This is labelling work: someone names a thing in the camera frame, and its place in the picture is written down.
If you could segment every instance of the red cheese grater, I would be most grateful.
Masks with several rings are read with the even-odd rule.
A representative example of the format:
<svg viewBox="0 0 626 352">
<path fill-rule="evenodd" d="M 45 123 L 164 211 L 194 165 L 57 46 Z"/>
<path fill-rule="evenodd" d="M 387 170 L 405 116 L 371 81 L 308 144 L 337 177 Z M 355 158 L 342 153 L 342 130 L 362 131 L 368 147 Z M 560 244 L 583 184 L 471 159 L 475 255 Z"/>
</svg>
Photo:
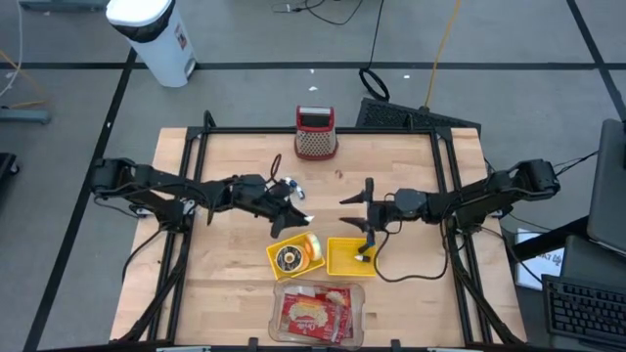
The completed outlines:
<svg viewBox="0 0 626 352">
<path fill-rule="evenodd" d="M 339 147 L 335 110 L 298 106 L 295 115 L 295 154 L 307 160 L 326 160 L 335 156 Z"/>
</svg>

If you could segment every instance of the yellow bowl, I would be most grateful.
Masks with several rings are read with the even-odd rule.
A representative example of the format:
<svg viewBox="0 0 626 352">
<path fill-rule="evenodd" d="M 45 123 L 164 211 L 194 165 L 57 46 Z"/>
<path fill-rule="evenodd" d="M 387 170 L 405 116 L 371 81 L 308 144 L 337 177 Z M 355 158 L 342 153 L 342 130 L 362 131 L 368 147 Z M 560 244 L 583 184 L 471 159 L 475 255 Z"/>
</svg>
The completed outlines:
<svg viewBox="0 0 626 352">
<path fill-rule="evenodd" d="M 374 277 L 376 275 L 374 269 L 376 246 L 363 253 L 372 258 L 369 263 L 354 258 L 359 254 L 359 247 L 365 242 L 366 239 L 329 238 L 326 249 L 329 265 L 326 267 L 326 272 L 333 276 Z"/>
<path fill-rule="evenodd" d="M 278 254 L 278 251 L 281 250 L 282 247 L 289 245 L 289 244 L 304 247 L 304 244 L 306 242 L 306 235 L 308 234 L 310 234 L 310 232 L 305 232 L 304 234 L 300 234 L 290 239 L 286 239 L 282 242 L 272 244 L 266 248 L 267 258 L 270 260 L 270 264 L 272 265 L 272 271 L 274 272 L 274 277 L 276 278 L 276 280 L 281 279 L 281 278 L 295 278 L 304 273 L 308 273 L 311 270 L 322 267 L 324 266 L 324 264 L 326 264 L 324 255 L 322 255 L 322 257 L 318 260 L 311 260 L 311 262 L 309 263 L 309 266 L 306 269 L 299 271 L 297 273 L 285 273 L 278 267 L 278 264 L 276 264 L 276 255 Z"/>
</svg>

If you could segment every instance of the plastic container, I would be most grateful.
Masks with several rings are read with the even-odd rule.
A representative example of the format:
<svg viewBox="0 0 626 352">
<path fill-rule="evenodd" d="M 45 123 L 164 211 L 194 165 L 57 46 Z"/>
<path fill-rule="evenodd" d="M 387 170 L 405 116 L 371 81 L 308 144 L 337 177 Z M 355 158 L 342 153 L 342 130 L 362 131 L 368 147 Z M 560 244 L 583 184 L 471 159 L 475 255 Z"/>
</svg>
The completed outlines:
<svg viewBox="0 0 626 352">
<path fill-rule="evenodd" d="M 196 58 L 175 0 L 111 0 L 107 19 L 158 83 L 165 87 L 187 84 Z"/>
<path fill-rule="evenodd" d="M 306 236 L 308 234 L 311 234 L 311 233 L 305 232 L 304 234 L 300 234 L 290 239 L 286 239 L 282 242 L 272 244 L 266 248 L 267 258 L 270 260 L 270 264 L 272 265 L 272 271 L 274 272 L 274 277 L 276 278 L 276 280 L 281 279 L 281 278 L 295 278 L 302 274 L 308 273 L 311 270 L 315 270 L 317 268 L 323 267 L 326 264 L 324 255 L 321 255 L 318 260 L 310 260 L 306 268 L 296 273 L 285 273 L 276 264 L 276 256 L 278 255 L 278 252 L 279 250 L 281 250 L 281 248 L 283 248 L 286 245 L 293 245 L 293 246 L 305 248 Z"/>
<path fill-rule="evenodd" d="M 369 263 L 358 261 L 354 258 L 359 254 L 359 247 L 365 244 L 366 239 L 329 238 L 327 255 L 329 265 L 326 272 L 333 276 L 375 277 L 374 254 L 376 247 L 370 247 L 363 253 L 372 260 Z"/>
<path fill-rule="evenodd" d="M 356 284 L 279 280 L 269 335 L 278 342 L 357 350 L 363 344 L 365 291 Z"/>
</svg>

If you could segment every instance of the red package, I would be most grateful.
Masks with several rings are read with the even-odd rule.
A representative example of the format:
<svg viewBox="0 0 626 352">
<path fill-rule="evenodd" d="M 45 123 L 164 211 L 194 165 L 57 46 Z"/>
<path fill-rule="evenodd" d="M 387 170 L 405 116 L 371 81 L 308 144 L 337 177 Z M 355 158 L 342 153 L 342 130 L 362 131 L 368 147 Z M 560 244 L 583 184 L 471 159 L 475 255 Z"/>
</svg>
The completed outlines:
<svg viewBox="0 0 626 352">
<path fill-rule="evenodd" d="M 315 298 L 350 308 L 350 288 L 315 286 Z"/>
<path fill-rule="evenodd" d="M 329 301 L 286 294 L 281 326 L 287 326 L 287 331 L 291 333 L 339 342 L 342 310 Z"/>
<path fill-rule="evenodd" d="M 350 288 L 333 288 L 315 286 L 315 298 L 330 301 L 344 306 L 341 320 L 344 325 L 339 326 L 340 338 L 352 338 L 352 307 L 350 302 Z"/>
</svg>

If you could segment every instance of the white cable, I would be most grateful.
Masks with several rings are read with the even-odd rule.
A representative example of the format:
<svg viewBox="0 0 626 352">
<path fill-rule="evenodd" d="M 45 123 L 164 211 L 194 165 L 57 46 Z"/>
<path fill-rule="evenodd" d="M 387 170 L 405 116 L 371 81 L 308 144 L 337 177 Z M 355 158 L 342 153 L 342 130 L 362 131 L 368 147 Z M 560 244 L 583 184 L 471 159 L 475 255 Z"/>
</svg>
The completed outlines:
<svg viewBox="0 0 626 352">
<path fill-rule="evenodd" d="M 0 92 L 0 97 L 2 97 L 13 85 L 13 82 L 16 81 L 18 74 L 20 73 L 20 69 L 22 68 L 22 54 L 23 54 L 23 33 L 22 33 L 22 6 L 20 6 L 20 0 L 16 0 L 16 5 L 18 5 L 18 36 L 20 40 L 20 54 L 18 56 L 18 69 L 11 77 L 9 84 Z"/>
</svg>

